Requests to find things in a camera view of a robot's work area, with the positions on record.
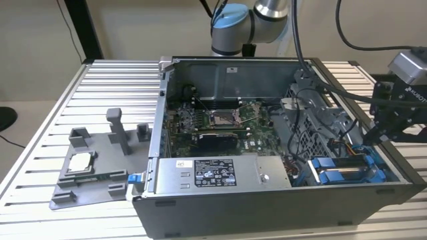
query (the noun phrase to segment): black cable cord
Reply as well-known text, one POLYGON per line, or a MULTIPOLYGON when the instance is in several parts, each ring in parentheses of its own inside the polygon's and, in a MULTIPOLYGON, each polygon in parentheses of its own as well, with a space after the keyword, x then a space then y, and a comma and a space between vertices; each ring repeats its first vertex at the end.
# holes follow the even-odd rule
POLYGON ((72 29, 68 25, 68 22, 67 22, 67 19, 65 19, 65 16, 64 16, 64 12, 63 12, 63 8, 61 8, 61 5, 60 5, 60 2, 59 0, 56 0, 56 3, 57 3, 57 7, 59 7, 59 10, 60 10, 60 15, 61 15, 61 18, 64 19, 64 22, 65 22, 65 25, 67 25, 67 28, 68 28, 68 31, 69 31, 69 36, 71 36, 71 41, 72 41, 72 45, 73 45, 73 49, 79 55, 79 59, 80 59, 80 63, 83 63, 83 60, 81 60, 81 55, 80 55, 80 52, 77 50, 77 46, 76 46, 76 42, 75 42, 75 38, 73 38, 73 33, 72 33, 72 29))
POLYGON ((340 37, 340 40, 344 42, 344 44, 351 47, 355 50, 359 51, 387 51, 387 50, 404 50, 404 49, 412 49, 412 46, 380 46, 380 47, 361 47, 352 45, 349 41, 347 40, 343 29, 341 29, 341 23, 340 23, 340 9, 341 9, 341 0, 337 0, 336 2, 336 10, 335 10, 335 23, 336 23, 336 30, 340 37))
POLYGON ((216 2, 215 8, 213 8, 213 13, 212 13, 212 19, 211 19, 211 28, 212 28, 213 25, 215 25, 215 21, 216 21, 219 15, 221 15, 221 12, 223 12, 223 10, 224 10, 224 7, 225 7, 225 5, 227 5, 227 2, 228 2, 228 0, 221 1, 221 4, 220 4, 220 5, 219 5, 220 0, 217 0, 217 2, 216 2))
POLYGON ((291 136, 288 137, 288 140, 287 140, 287 151, 288 153, 291 154, 291 156, 301 161, 303 163, 305 163, 305 160, 296 154, 292 152, 292 149, 291 149, 291 143, 292 143, 292 139, 295 137, 295 134, 296 134, 296 131, 297 131, 297 127, 299 127, 299 124, 300 124, 300 104, 299 104, 299 93, 305 90, 305 89, 311 89, 311 88, 303 88, 301 90, 297 91, 297 93, 295 94, 295 104, 296 104, 296 115, 295 115, 295 122, 293 122, 293 128, 292 128, 292 133, 291 133, 291 136))
POLYGON ((14 143, 14 142, 12 142, 12 141, 9 141, 4 136, 1 136, 0 135, 0 138, 6 142, 6 143, 9 143, 9 144, 12 144, 12 145, 14 145, 14 146, 17 146, 17 147, 20 147, 20 148, 25 148, 25 146, 22 146, 22 145, 20 145, 20 144, 17 144, 17 143, 14 143))
POLYGON ((339 136, 339 141, 343 140, 344 136, 345 136, 345 135, 349 133, 349 131, 355 128, 356 124, 357 124, 357 119, 355 119, 355 120, 352 121, 352 124, 351 124, 349 128, 348 128, 347 131, 344 131, 343 134, 339 136))
POLYGON ((212 18, 212 12, 211 12, 209 5, 208 5, 208 3, 207 3, 207 0, 199 0, 199 1, 200 1, 201 5, 203 5, 205 14, 208 15, 209 18, 212 18))
POLYGON ((396 100, 385 100, 385 99, 376 99, 376 98, 368 98, 364 96, 359 96, 356 94, 352 94, 347 92, 345 90, 340 90, 327 84, 321 81, 321 79, 315 76, 315 74, 308 69, 307 63, 304 62, 303 52, 301 52, 301 43, 300 43, 300 34, 299 34, 299 24, 297 24, 297 0, 291 0, 291 23, 292 23, 292 33, 293 33, 293 43, 295 43, 295 51, 296 51, 296 57, 297 61, 300 63, 300 67, 309 77, 309 79, 325 90, 331 91, 332 93, 340 95, 344 98, 368 103, 368 104, 376 104, 381 106, 393 106, 400 108, 427 108, 425 102, 413 102, 413 101, 396 101, 396 100))

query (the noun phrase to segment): aluminum extrusion table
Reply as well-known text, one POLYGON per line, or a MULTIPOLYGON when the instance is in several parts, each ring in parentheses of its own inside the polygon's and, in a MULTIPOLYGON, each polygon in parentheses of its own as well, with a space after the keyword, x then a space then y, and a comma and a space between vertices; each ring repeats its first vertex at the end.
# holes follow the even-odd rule
MULTIPOLYGON (((375 80, 348 62, 324 62, 347 91, 369 97, 375 80)), ((26 149, 0 185, 0 239, 148 239, 132 204, 107 202, 51 211, 49 200, 68 149, 72 128, 109 131, 105 112, 123 110, 127 130, 152 127, 159 90, 156 61, 96 60, 84 64, 26 149)), ((359 103, 368 111, 369 105, 359 103)), ((419 132, 416 125, 407 132, 419 132)), ((427 144, 395 143, 427 180, 427 144)), ((427 239, 427 191, 407 203, 384 207, 357 227, 259 232, 204 239, 397 240, 427 239)))

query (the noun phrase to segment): warning label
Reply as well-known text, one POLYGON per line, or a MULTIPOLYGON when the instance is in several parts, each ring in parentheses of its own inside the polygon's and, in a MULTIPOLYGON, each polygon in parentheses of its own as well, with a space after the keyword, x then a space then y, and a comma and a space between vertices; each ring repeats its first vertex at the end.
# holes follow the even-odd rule
POLYGON ((236 173, 232 159, 195 160, 193 176, 196 187, 236 186, 236 173))

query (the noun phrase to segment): white wall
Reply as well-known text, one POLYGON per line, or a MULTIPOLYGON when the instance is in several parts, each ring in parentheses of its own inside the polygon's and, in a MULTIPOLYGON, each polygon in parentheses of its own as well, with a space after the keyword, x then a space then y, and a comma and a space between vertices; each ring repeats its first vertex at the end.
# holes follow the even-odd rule
MULTIPOLYGON (((207 1, 213 8, 216 0, 207 1)), ((253 5, 255 0, 231 3, 253 5)), ((211 54, 209 21, 199 0, 89 0, 96 33, 108 58, 157 60, 211 54)), ((260 44, 275 56, 277 44, 260 44)))
MULTIPOLYGON (((107 58, 157 60, 209 54, 209 18, 197 0, 87 1, 107 58)), ((252 6, 255 0, 229 2, 252 6)), ((304 55, 356 60, 372 73, 385 72, 395 52, 357 52, 344 46, 333 22, 335 3, 303 2, 304 55)), ((427 46, 427 0, 343 0, 341 8, 341 26, 355 44, 427 46)), ((276 49, 277 43, 259 44, 256 55, 275 56, 276 49)), ((293 54, 292 47, 285 53, 293 54)), ((56 1, 0 0, 0 101, 56 99, 79 66, 56 1)))
MULTIPOLYGON (((336 0, 304 0, 297 15, 304 57, 356 60, 369 73, 385 73, 397 51, 365 52, 341 42, 335 25, 336 0)), ((361 47, 427 46, 427 0, 343 0, 340 26, 348 41, 361 47)), ((295 45, 285 52, 295 56, 295 45)))
POLYGON ((0 101, 56 99, 80 67, 55 0, 0 0, 0 101))

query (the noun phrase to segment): floor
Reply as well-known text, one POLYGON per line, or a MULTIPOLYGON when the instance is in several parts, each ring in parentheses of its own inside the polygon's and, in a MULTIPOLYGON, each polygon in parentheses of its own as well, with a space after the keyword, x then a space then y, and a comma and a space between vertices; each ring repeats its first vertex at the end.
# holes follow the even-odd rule
MULTIPOLYGON (((0 106, 10 107, 17 112, 14 124, 0 135, 10 142, 26 145, 32 139, 41 122, 55 105, 55 101, 8 101, 0 102, 0 106)), ((0 182, 20 157, 22 149, 0 139, 0 182)))

